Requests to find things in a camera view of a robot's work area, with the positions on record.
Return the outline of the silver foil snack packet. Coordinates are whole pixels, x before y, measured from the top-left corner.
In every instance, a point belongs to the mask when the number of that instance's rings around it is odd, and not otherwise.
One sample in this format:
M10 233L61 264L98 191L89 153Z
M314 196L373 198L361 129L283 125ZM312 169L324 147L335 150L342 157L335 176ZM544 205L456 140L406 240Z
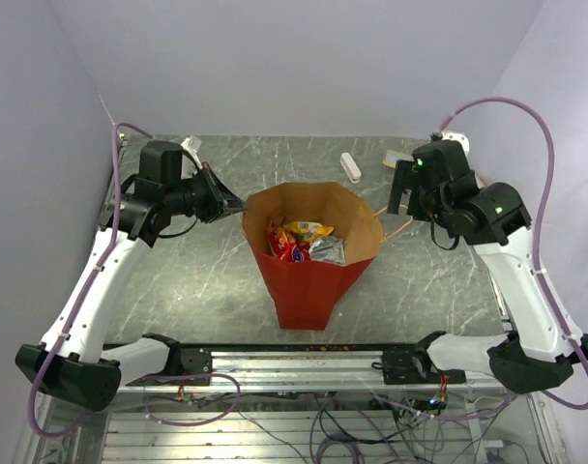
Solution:
M332 235L318 237L309 245L309 258L312 261L345 266L343 240Z

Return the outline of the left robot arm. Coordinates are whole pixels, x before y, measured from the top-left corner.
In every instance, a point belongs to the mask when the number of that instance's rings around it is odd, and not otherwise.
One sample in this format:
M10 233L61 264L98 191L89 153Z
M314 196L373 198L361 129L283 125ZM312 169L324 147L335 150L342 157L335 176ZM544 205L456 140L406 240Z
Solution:
M195 139L150 140L139 169L103 211L90 258L55 323L36 344L23 344L15 364L39 392L91 412L105 409L118 389L144 377L174 382L182 370L180 342L147 333L138 341L104 349L119 300L172 219L212 223L245 210L207 162Z

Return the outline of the yellow snack packet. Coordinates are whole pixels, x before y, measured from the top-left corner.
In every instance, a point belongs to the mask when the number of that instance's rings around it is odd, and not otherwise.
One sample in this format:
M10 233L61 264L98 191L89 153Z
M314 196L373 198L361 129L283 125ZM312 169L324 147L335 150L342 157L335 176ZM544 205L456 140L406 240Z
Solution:
M314 221L291 221L283 226L284 231L296 244L312 242L333 234L334 227Z

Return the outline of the red snack bag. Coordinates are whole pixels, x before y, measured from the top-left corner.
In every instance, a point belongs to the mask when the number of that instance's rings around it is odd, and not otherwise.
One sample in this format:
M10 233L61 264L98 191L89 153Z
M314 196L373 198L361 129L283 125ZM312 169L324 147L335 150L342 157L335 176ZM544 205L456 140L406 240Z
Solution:
M299 243L283 226L270 220L267 225L267 241L270 253L286 263L302 263L310 260L309 246Z

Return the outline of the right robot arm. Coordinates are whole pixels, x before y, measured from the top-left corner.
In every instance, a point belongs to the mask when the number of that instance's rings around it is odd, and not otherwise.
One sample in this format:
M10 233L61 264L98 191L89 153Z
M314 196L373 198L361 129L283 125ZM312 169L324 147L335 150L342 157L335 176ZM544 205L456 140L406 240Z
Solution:
M508 308L513 328L495 336L435 332L422 339L411 359L412 374L434 381L444 371L490 375L513 393L554 389L588 359L588 333L554 303L552 286L535 263L534 228L512 186L479 187L462 145L435 140L396 164L388 211L406 196L407 214L443 229L452 248L464 242L483 260Z

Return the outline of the red paper bag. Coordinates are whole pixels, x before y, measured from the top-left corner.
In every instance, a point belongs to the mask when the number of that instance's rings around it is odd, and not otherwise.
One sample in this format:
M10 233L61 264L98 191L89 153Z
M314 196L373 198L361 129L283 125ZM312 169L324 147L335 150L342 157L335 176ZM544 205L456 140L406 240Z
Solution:
M269 224L300 220L333 226L345 264L287 262L269 245ZM337 302L379 254L384 231L362 197L335 183L283 183L252 194L242 228L272 297L279 326L322 331Z

